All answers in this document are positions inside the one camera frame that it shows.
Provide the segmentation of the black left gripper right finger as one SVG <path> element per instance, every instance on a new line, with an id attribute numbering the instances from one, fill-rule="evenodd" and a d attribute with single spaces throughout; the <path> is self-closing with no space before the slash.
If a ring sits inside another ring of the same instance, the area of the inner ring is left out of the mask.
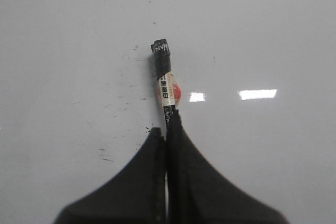
<path id="1" fill-rule="evenodd" d="M 167 127 L 169 223 L 288 223 L 222 176 L 185 132 L 179 112 Z"/>

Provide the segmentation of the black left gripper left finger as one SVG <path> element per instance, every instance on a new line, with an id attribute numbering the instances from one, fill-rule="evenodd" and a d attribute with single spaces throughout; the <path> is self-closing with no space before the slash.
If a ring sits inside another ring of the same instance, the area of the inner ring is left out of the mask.
<path id="1" fill-rule="evenodd" d="M 67 205 L 55 223 L 165 223 L 166 142 L 150 129 L 135 156 L 111 180 Z"/>

